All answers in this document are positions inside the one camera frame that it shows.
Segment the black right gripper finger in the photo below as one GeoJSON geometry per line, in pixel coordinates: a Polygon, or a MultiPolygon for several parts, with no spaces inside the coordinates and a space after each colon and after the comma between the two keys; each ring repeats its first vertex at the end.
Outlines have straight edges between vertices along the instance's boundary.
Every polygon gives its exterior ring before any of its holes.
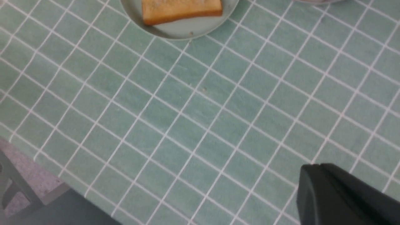
{"type": "Polygon", "coordinates": [[[398,225],[399,201],[332,163],[302,165],[296,205],[302,225],[398,225]]]}

